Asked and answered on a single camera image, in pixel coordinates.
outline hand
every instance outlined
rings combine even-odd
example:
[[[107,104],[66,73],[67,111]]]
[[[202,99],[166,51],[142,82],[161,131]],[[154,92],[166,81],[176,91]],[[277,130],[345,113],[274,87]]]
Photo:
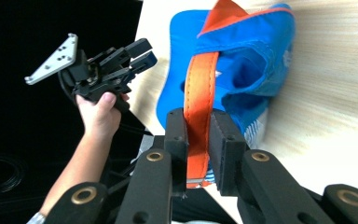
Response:
[[[121,97],[125,101],[129,99],[125,94]],[[99,139],[113,137],[121,120],[121,113],[113,107],[116,99],[117,97],[113,93],[106,92],[100,101],[94,104],[80,95],[76,96],[85,134]]]

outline fingers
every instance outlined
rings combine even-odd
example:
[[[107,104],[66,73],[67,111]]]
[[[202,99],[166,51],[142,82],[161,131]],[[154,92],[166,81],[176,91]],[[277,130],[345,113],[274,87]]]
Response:
[[[88,100],[86,100],[83,96],[81,95],[77,95],[76,96],[76,102],[78,105],[94,105],[93,102],[90,102]]]
[[[116,99],[116,96],[112,92],[106,92],[101,97],[97,106],[100,108],[100,110],[109,111],[115,104]]]
[[[128,101],[128,100],[130,100],[130,96],[129,95],[127,95],[127,94],[120,94],[121,95],[121,98],[123,98],[123,100],[124,101]]]

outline human arm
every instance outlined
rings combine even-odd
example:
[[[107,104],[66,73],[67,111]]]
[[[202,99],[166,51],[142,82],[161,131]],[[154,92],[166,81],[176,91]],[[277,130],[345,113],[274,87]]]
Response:
[[[83,182],[98,182],[101,178],[112,138],[121,120],[120,112],[113,107],[116,96],[106,92],[97,104],[76,97],[85,132],[74,155],[50,189],[39,213],[46,217],[72,186]]]

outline orange strap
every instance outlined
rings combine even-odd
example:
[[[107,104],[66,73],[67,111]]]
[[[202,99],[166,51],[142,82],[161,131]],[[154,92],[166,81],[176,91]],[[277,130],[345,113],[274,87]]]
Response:
[[[200,35],[224,28],[235,22],[287,8],[271,8],[249,15],[231,0],[218,0],[208,14]],[[193,56],[187,70],[184,117],[188,133],[187,187],[205,187],[203,181],[209,161],[209,126],[214,99],[215,69],[218,52]]]
[[[209,126],[214,99],[214,72],[218,52],[193,56],[185,85],[184,117],[189,141],[187,187],[205,187],[209,161]]]

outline black background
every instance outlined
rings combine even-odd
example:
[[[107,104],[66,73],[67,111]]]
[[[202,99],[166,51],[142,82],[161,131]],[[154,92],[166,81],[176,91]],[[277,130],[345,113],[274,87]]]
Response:
[[[135,40],[141,8],[142,2],[134,0],[0,1],[0,153],[26,164],[21,183],[0,193],[0,223],[25,223],[38,210],[83,133],[78,111],[63,94],[57,76],[33,86],[26,85],[24,77],[68,33],[78,35],[78,47],[88,57],[129,45]],[[144,127],[131,112],[122,122]],[[131,159],[141,138],[119,130],[111,158]],[[6,168],[0,166],[0,181],[10,175]],[[30,200],[14,203],[18,199]]]

